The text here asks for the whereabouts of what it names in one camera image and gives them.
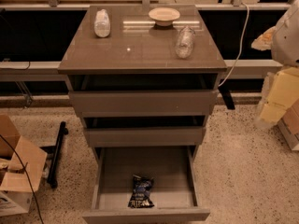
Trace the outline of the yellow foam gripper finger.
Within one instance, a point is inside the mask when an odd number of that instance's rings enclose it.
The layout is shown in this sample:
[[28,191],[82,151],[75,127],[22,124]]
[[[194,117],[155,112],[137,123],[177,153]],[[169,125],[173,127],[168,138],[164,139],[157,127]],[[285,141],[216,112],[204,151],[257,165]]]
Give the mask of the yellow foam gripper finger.
[[263,34],[259,35],[252,43],[251,47],[260,51],[270,50],[272,45],[273,34],[276,27],[270,27]]

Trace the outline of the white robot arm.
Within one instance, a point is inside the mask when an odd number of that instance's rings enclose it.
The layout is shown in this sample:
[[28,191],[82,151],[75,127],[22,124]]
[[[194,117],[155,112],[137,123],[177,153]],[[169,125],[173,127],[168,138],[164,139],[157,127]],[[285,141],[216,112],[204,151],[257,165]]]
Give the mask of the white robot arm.
[[287,110],[299,99],[299,0],[277,24],[258,36],[253,49],[270,50],[272,59],[282,65],[277,73],[264,78],[262,99],[257,106],[255,125],[269,129],[278,124]]

